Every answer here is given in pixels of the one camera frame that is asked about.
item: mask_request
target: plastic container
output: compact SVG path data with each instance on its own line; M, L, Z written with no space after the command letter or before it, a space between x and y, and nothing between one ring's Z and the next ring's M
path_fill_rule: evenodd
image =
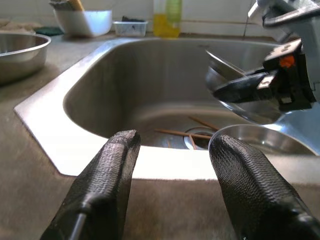
M115 21L113 22L115 34L123 37L144 37L146 35L147 21Z
M108 33L112 26L112 10L53 10L61 30L71 36L97 37Z
M180 34L182 0L153 0L153 33L157 37L177 38Z

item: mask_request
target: stainless steel sink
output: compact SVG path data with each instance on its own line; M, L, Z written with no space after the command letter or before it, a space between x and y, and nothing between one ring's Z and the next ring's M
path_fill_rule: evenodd
M189 150L193 147L188 137L155 129L213 133L189 116L218 129L249 124L207 91L206 50L250 70L259 67L274 46L227 39L117 38L15 110L63 174L78 175L107 138L121 130L137 129L143 146L134 178L216 179L205 151L208 141L196 140L198 150ZM268 128L293 133L280 124ZM300 135L292 135L300 140ZM172 162L175 168L168 170Z

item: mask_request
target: black textured gripper pad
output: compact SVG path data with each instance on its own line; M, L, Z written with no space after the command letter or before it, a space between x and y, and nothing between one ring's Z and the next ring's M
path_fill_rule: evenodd
M217 135L209 154L238 239L320 239L319 221L260 150Z
M140 145L135 130L112 136L74 180L41 239L121 239ZM85 221L79 230L80 214Z

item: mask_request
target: metal bowl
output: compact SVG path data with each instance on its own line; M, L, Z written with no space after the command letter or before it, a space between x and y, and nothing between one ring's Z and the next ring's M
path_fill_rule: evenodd
M0 85L40 70L51 38L39 34L0 33Z
M242 140L261 150L264 154L316 155L314 151L298 140L259 125L239 124L227 126L217 131L213 138L221 134Z

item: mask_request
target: orange component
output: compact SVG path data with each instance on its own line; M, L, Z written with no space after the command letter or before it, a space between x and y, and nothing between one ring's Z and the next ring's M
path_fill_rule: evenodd
M295 58L292 55L285 56L280 58L279 64L282 68L291 68L296 65Z

